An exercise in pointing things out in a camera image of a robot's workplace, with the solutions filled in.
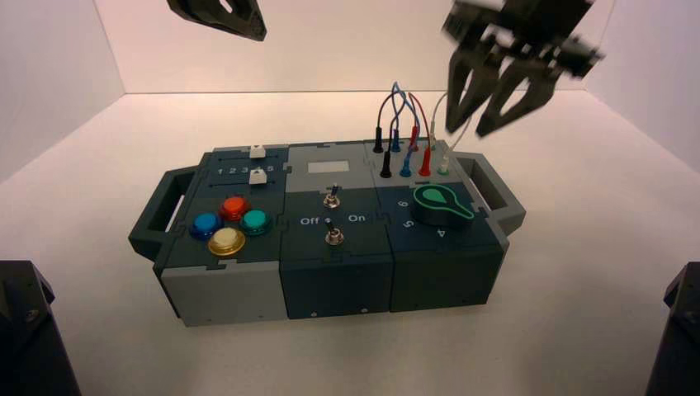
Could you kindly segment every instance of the white backdrop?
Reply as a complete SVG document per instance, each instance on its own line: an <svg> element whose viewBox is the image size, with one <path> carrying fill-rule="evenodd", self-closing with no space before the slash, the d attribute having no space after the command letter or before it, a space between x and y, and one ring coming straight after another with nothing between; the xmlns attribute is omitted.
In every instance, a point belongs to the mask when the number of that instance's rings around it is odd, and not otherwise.
<svg viewBox="0 0 700 396"><path fill-rule="evenodd" d="M588 89L700 171L700 2L617 0Z"/></svg>
<svg viewBox="0 0 700 396"><path fill-rule="evenodd" d="M396 79L442 90L454 50L441 32L452 0L259 0L263 43L184 21L166 0L96 3L127 92L386 90ZM588 42L612 5L598 0L581 22Z"/></svg>
<svg viewBox="0 0 700 396"><path fill-rule="evenodd" d="M0 1L0 182L123 93L91 0Z"/></svg>

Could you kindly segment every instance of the round arcade button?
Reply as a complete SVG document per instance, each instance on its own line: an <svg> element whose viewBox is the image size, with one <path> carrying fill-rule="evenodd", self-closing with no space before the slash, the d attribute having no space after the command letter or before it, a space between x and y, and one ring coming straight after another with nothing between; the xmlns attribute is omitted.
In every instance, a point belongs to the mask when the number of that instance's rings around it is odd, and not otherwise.
<svg viewBox="0 0 700 396"><path fill-rule="evenodd" d="M192 222L190 234L193 238L206 241L223 226L224 223L216 213L203 213Z"/></svg>
<svg viewBox="0 0 700 396"><path fill-rule="evenodd" d="M245 235L237 229L220 229L209 240L209 250L216 256L231 256L245 244Z"/></svg>
<svg viewBox="0 0 700 396"><path fill-rule="evenodd" d="M250 210L250 204L241 196L232 196L221 204L219 213L228 221L239 221Z"/></svg>
<svg viewBox="0 0 700 396"><path fill-rule="evenodd" d="M262 235L270 225L270 216L262 210L251 210L243 216L240 226L246 235Z"/></svg>

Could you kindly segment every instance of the screw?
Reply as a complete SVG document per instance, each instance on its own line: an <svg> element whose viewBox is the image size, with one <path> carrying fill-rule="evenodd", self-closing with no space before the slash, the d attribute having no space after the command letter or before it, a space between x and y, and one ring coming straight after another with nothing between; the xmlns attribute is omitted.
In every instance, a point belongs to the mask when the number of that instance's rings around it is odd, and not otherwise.
<svg viewBox="0 0 700 396"><path fill-rule="evenodd" d="M39 317L39 311L36 310L36 309L30 309L30 310L26 311L26 314L25 314L25 316L24 316L24 320L25 320L27 323L32 323L32 322L34 322L34 321L36 320L36 318L38 318L38 317Z"/></svg>

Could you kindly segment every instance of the white floor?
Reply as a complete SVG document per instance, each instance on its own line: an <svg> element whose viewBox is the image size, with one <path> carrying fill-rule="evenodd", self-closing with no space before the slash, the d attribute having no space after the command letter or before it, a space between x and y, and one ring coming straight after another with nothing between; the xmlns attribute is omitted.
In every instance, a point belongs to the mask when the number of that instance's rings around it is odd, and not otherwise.
<svg viewBox="0 0 700 396"><path fill-rule="evenodd" d="M382 97L126 96L0 185L0 257L50 281L83 394L642 394L665 287L700 258L700 175L585 92L459 146L527 209L486 306L179 322L126 239L163 173L216 146L370 139Z"/></svg>

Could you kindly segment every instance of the yellow button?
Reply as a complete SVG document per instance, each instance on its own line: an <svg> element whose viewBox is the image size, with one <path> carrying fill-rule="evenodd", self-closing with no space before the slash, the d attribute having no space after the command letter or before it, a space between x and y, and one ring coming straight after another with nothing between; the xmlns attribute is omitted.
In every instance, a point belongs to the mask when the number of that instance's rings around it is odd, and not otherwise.
<svg viewBox="0 0 700 396"><path fill-rule="evenodd" d="M209 250L216 256L231 256L245 244L245 235L237 229L220 229L209 240Z"/></svg>

